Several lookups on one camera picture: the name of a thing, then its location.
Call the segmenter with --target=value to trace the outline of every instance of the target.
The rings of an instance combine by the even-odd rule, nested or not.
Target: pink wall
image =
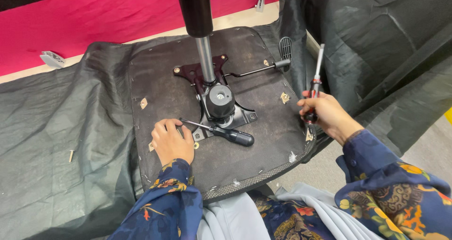
[[[216,18],[252,8],[257,0],[211,3]],[[0,76],[44,64],[41,51],[68,58],[94,41],[122,43],[183,26],[178,0],[42,0],[20,6],[0,12]]]

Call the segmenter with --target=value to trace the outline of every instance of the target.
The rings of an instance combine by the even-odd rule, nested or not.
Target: screwdriver
[[[325,44],[320,45],[319,58],[317,59],[317,69],[315,70],[314,79],[311,81],[311,88],[309,90],[308,98],[317,98],[319,95],[319,87],[322,82],[320,81],[320,66],[322,65],[323,51]],[[319,116],[315,112],[314,108],[311,108],[303,115],[303,120],[307,123],[317,122]]]
[[[218,125],[216,125],[212,128],[212,127],[205,126],[205,125],[202,125],[202,124],[199,124],[196,122],[189,121],[182,117],[179,118],[179,120],[182,122],[194,124],[201,128],[208,129],[209,131],[211,131],[213,133],[213,135],[222,136],[223,138],[225,138],[231,142],[234,142],[236,144],[239,144],[239,145],[251,146],[254,144],[254,137],[248,133],[240,132],[240,131],[237,131],[234,129],[221,128]]]

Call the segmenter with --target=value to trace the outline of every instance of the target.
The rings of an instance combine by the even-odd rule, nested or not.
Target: bolt
[[[72,157],[74,156],[75,150],[69,150],[69,151],[71,151],[71,156],[69,156],[69,162],[72,162]]]

